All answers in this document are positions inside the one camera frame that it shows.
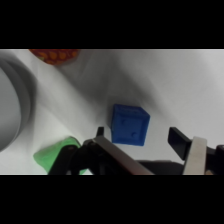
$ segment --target red object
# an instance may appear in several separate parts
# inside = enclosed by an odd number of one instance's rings
[[[47,64],[60,65],[75,58],[78,49],[29,49],[34,55]]]

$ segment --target green object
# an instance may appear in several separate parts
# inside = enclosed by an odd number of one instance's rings
[[[80,148],[79,142],[75,138],[69,137],[61,142],[56,143],[55,145],[35,153],[33,158],[46,170],[47,173],[49,173],[61,149],[66,145],[75,145]],[[80,175],[84,174],[85,171],[86,170],[80,171]]]

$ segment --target blue cube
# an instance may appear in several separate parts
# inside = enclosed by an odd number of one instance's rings
[[[112,142],[144,146],[150,115],[141,107],[115,104],[112,118]]]

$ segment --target white table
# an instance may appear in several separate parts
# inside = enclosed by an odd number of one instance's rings
[[[0,57],[34,80],[35,105],[25,130],[0,153],[0,174],[46,174],[33,154],[67,136],[82,143],[105,126],[110,139],[114,103],[151,115],[144,147],[118,145],[134,159],[181,162],[167,143],[171,126],[211,147],[224,142],[224,50],[82,50],[58,67],[26,49],[0,50]]]

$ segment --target metal bowl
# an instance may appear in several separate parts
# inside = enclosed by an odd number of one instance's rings
[[[30,97],[17,72],[0,59],[0,151],[21,133],[30,115]]]

